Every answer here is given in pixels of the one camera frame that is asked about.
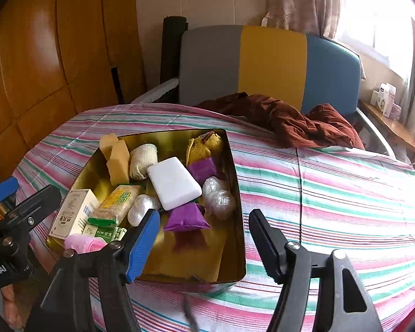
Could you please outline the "yellow sponge block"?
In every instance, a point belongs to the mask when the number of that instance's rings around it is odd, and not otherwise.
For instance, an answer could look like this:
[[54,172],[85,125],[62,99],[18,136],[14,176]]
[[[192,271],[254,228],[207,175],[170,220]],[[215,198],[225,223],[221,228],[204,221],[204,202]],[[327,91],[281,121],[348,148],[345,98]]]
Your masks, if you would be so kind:
[[106,163],[112,186],[129,183],[129,150],[124,140],[117,141]]
[[112,147],[117,141],[118,136],[115,133],[108,133],[100,137],[99,150],[103,153],[106,160],[110,159]]

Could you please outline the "clear wrapped ball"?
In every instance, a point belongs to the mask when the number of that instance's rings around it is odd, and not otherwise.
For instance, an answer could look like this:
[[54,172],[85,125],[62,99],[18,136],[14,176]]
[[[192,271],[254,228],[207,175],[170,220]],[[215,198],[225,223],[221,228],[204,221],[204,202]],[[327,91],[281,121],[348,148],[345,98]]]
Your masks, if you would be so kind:
[[227,181],[220,180],[215,176],[207,178],[202,186],[202,195],[207,198],[211,193],[218,190],[229,190]]
[[206,202],[207,211],[219,220],[227,220],[237,206],[235,197],[227,190],[212,192]]

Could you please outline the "white plastic roll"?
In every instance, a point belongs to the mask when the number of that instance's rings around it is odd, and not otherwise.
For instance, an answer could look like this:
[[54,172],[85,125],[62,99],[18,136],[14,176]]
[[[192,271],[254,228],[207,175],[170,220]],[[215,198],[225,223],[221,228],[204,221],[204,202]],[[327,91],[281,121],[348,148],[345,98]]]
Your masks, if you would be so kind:
[[136,197],[133,206],[128,212],[128,222],[131,226],[137,227],[150,209],[158,211],[160,208],[161,203],[157,196],[140,194]]

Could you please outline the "white green carton box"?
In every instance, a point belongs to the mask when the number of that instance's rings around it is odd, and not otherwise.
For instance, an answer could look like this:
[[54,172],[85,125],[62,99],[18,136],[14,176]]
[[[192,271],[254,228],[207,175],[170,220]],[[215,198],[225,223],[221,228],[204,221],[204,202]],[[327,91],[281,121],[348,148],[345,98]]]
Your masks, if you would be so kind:
[[49,236],[65,240],[70,235],[81,234],[99,204],[91,189],[71,190],[55,217]]

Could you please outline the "striped bed sheet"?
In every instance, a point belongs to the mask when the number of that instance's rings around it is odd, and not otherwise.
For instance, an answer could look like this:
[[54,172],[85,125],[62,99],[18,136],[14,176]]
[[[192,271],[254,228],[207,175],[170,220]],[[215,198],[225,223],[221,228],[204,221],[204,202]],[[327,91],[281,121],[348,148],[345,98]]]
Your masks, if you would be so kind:
[[[384,331],[415,325],[415,171],[389,157],[345,148],[281,149],[273,133],[236,118],[169,103],[82,112],[26,153],[13,172],[22,202],[47,184],[64,197],[100,135],[189,128],[226,131],[240,190],[246,276],[218,295],[190,295],[201,331],[266,331],[281,290],[261,264],[247,228],[259,208],[308,251],[344,249],[373,300]],[[129,287],[142,331],[188,331],[182,295]]]

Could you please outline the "green rice cracker packet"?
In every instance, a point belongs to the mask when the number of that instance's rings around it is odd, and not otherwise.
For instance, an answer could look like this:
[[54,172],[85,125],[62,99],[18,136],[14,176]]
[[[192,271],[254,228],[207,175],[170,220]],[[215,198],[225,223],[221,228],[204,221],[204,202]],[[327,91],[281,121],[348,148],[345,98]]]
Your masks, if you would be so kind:
[[100,227],[117,227],[123,221],[137,196],[141,186],[124,184],[116,187],[92,212],[87,222]]

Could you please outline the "wooden side shelf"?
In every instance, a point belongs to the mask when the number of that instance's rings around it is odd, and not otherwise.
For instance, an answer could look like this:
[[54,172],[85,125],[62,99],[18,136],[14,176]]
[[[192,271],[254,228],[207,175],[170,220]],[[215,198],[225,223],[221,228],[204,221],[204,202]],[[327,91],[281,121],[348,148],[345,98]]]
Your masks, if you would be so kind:
[[406,146],[413,153],[415,153],[415,137],[401,123],[399,123],[399,121],[393,121],[386,118],[374,106],[363,100],[358,101],[358,107],[362,112],[368,114],[374,121],[379,123],[381,127],[385,128],[387,133],[393,137],[395,142]]

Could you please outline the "gold storage tin box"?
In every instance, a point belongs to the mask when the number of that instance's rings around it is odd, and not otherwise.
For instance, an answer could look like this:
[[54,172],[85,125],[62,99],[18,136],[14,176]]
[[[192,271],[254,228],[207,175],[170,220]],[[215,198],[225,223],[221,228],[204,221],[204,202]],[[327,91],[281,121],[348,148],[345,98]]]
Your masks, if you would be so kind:
[[[225,129],[164,130],[125,135],[119,139],[126,141],[129,152],[139,146],[152,144],[157,148],[158,163],[176,157],[187,171],[186,150],[190,139],[210,132],[215,132],[222,139],[222,151],[214,154],[212,159],[220,176],[217,178],[228,186],[227,196],[232,195],[235,199],[235,210],[228,219],[220,220],[211,213],[209,208],[212,204],[206,207],[204,195],[201,194],[190,202],[200,205],[201,214],[210,228],[174,232],[163,231],[171,213],[161,207],[159,233],[139,277],[140,281],[176,286],[189,284],[192,288],[234,284],[246,274],[240,191],[231,144]],[[79,169],[78,177],[69,190],[90,189],[103,202],[116,187],[111,185],[107,161],[98,145],[97,141],[97,150]]]

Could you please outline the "white product box on shelf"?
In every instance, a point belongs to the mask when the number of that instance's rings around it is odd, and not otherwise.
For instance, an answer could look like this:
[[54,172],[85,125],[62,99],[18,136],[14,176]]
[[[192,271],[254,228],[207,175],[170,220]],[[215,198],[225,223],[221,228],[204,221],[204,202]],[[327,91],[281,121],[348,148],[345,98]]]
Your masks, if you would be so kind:
[[378,96],[376,101],[377,108],[382,112],[386,118],[390,117],[394,99],[396,95],[396,87],[390,83],[382,83],[378,89]]

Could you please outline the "wooden wardrobe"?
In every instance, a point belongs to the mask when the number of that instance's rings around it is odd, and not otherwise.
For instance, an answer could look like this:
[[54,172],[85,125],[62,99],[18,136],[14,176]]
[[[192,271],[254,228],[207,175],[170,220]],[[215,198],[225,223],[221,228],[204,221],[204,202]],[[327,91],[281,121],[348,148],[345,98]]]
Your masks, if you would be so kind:
[[136,0],[6,0],[0,9],[0,181],[73,116],[146,90]]

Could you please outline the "pink plastic item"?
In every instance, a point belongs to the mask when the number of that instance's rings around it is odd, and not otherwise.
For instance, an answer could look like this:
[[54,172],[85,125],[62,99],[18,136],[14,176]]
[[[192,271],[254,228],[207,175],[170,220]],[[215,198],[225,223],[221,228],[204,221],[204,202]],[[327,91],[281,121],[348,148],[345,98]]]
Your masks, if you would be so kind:
[[102,238],[89,235],[73,234],[64,241],[65,250],[75,250],[78,254],[100,251],[107,243]]

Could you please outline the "maroon crumpled blanket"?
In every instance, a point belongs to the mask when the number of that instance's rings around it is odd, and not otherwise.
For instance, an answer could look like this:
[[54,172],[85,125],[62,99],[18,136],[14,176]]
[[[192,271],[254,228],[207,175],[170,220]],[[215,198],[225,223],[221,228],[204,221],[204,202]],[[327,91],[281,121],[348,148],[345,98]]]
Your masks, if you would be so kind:
[[284,101],[240,92],[203,101],[197,107],[243,117],[249,123],[274,133],[282,148],[342,146],[364,149],[355,128],[328,103],[319,104],[303,114]]

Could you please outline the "purple snack packet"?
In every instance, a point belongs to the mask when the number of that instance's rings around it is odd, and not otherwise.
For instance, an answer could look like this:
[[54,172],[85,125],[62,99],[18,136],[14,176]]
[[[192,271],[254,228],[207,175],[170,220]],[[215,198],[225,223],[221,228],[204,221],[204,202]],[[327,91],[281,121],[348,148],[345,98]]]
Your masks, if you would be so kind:
[[208,178],[219,177],[219,171],[212,157],[189,164],[187,169],[201,186]]
[[210,224],[204,218],[204,207],[196,202],[189,202],[172,209],[165,232],[188,232],[198,229],[209,229]]

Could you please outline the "small green tea box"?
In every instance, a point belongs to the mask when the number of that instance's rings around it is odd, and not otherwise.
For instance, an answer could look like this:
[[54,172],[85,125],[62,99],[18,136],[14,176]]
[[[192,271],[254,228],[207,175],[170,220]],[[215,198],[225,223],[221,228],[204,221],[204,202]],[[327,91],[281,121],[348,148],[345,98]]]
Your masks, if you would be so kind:
[[121,241],[126,232],[127,229],[123,227],[87,224],[82,234],[95,238],[102,238],[106,243],[110,243],[112,241]]

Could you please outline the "grey yellow blue chair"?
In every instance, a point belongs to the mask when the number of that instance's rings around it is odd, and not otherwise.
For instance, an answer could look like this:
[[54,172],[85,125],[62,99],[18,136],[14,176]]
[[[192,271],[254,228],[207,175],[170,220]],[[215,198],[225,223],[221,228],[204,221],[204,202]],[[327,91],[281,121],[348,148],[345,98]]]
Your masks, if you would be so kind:
[[350,121],[360,121],[386,155],[395,156],[357,106],[360,58],[331,40],[278,28],[213,25],[184,32],[171,66],[174,76],[136,103],[156,102],[170,91],[186,106],[236,92],[273,97],[302,113],[329,103]]

